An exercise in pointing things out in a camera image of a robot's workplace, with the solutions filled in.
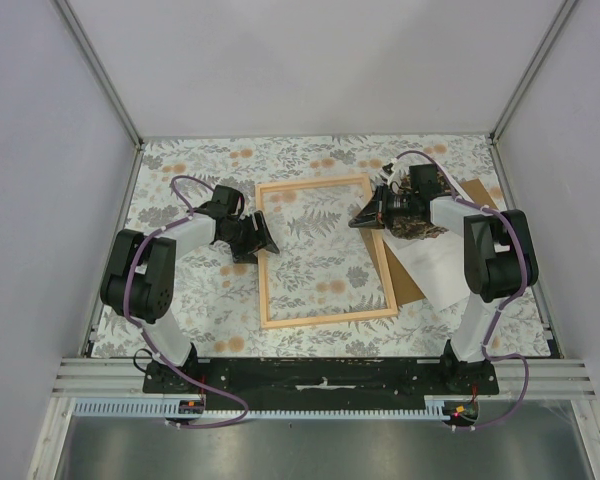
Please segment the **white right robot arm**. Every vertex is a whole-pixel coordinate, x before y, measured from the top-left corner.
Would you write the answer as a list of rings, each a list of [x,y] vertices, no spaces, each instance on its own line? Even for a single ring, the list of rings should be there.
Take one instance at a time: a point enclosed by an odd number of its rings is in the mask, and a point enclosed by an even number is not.
[[[433,305],[451,305],[448,293],[468,301],[437,371],[445,391],[463,392],[474,381],[472,368],[494,359],[487,347],[506,306],[538,280],[525,214],[464,198],[434,164],[412,165],[400,176],[390,163],[349,225],[383,231],[392,254]]]

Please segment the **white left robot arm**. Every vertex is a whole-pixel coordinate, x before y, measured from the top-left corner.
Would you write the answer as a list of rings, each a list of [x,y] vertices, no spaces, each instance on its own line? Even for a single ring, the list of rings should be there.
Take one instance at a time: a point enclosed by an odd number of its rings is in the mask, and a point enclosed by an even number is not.
[[[115,237],[100,285],[100,300],[139,328],[157,362],[168,366],[165,379],[178,392],[199,384],[200,368],[189,360],[192,342],[171,311],[176,262],[202,246],[229,246],[236,264],[255,264],[261,250],[278,254],[264,213],[244,213],[244,195],[219,185],[187,215],[145,234],[123,229]]]

